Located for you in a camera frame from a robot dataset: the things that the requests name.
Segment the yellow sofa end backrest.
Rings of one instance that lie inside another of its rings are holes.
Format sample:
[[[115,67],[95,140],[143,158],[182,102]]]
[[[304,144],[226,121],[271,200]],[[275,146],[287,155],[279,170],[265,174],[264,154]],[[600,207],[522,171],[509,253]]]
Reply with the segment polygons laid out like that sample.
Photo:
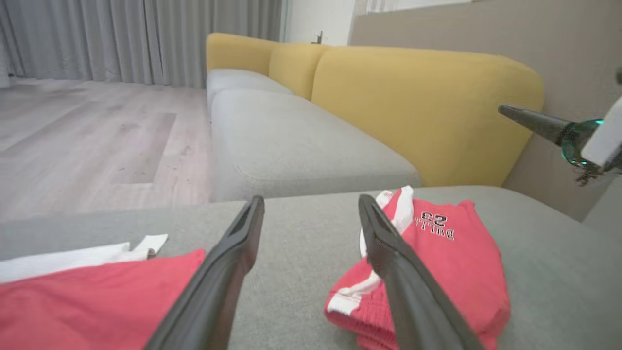
[[[271,56],[279,42],[235,34],[211,33],[206,39],[207,72],[214,69],[253,71],[269,75]]]

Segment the grey sofa back cushion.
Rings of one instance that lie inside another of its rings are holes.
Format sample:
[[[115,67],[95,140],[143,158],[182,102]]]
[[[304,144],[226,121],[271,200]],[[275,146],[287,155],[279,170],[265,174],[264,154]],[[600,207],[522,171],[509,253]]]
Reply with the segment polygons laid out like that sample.
[[[212,202],[418,188],[417,169],[374,137],[295,95],[216,93]]]

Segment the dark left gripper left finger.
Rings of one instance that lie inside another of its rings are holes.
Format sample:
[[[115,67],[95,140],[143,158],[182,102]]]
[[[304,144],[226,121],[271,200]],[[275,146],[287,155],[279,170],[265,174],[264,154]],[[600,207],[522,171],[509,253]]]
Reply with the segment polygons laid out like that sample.
[[[227,350],[243,281],[258,254],[264,198],[246,202],[143,350]]]

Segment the red white Bulls shorts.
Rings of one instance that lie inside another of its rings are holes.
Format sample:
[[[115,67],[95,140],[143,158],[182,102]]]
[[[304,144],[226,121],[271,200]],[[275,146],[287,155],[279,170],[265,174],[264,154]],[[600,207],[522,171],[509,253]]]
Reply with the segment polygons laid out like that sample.
[[[497,340],[511,316],[502,257],[472,201],[437,205],[418,199],[413,188],[382,191],[376,202],[398,234],[414,249],[477,334],[485,350]],[[356,334],[363,350],[400,350],[384,282],[367,263],[364,236],[361,259],[331,289],[325,303],[328,321]]]

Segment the red white Bulls jersey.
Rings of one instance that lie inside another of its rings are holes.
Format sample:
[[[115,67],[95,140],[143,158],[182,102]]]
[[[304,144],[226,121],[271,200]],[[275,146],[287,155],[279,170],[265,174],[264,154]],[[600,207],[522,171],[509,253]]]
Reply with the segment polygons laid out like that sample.
[[[0,350],[142,350],[205,258],[167,238],[0,261]]]

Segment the large grey sofa ottoman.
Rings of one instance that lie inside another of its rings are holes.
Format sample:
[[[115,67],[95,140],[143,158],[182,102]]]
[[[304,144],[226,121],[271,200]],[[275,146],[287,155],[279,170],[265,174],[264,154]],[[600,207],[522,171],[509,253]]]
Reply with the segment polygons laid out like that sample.
[[[500,350],[622,350],[622,242],[521,193],[420,188],[435,204],[475,203],[499,247],[512,316]],[[322,312],[360,259],[358,193],[266,201],[258,257],[243,283],[231,350],[355,350]],[[169,236],[162,255],[216,244],[242,208],[220,202],[37,217],[0,224],[0,260]]]

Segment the wide yellow sofa backrest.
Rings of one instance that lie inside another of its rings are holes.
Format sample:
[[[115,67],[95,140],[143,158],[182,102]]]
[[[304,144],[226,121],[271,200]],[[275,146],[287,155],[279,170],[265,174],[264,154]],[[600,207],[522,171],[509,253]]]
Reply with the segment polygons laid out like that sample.
[[[498,55],[333,47],[318,62],[311,101],[402,155],[423,186],[500,187],[532,133],[498,107],[541,111],[544,85]]]

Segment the short grey sofa seat cushion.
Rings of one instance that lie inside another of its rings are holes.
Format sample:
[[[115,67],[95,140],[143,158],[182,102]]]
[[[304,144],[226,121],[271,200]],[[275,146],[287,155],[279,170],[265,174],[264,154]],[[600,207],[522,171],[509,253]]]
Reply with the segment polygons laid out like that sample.
[[[257,89],[292,95],[293,92],[266,75],[248,70],[213,69],[206,77],[207,108],[211,115],[211,107],[216,94],[229,89]]]

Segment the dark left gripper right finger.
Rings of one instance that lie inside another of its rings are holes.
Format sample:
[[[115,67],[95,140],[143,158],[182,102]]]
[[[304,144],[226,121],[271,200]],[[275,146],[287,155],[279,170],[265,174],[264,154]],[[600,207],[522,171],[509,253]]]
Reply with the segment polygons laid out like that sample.
[[[440,284],[375,199],[358,199],[367,262],[386,286],[400,350],[484,350]]]

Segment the narrow yellow sofa backrest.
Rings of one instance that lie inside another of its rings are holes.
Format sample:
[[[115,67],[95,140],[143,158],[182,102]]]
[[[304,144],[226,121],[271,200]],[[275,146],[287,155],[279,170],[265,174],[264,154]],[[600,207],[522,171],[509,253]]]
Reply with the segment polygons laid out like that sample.
[[[316,43],[277,44],[271,53],[268,77],[310,100],[320,59],[331,48]]]

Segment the white door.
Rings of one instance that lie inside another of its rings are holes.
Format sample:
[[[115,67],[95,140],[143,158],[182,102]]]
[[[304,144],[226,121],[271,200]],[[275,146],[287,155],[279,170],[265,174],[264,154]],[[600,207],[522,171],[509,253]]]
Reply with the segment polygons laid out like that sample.
[[[348,46],[356,0],[284,0],[282,42]]]

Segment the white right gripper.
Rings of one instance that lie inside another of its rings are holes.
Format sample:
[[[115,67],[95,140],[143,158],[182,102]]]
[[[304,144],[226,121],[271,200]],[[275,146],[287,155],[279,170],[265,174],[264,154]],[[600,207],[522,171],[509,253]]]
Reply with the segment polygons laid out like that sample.
[[[622,175],[622,95],[604,118],[571,124],[559,117],[505,104],[498,106],[498,113],[561,146],[562,157],[577,170],[578,186]]]

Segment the grey pleated curtain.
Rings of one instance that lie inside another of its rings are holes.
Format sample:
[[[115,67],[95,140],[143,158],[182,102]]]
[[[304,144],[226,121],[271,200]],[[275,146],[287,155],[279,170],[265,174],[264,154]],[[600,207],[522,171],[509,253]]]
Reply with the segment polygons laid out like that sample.
[[[211,33],[278,40],[283,0],[0,0],[0,87],[56,78],[203,88]]]

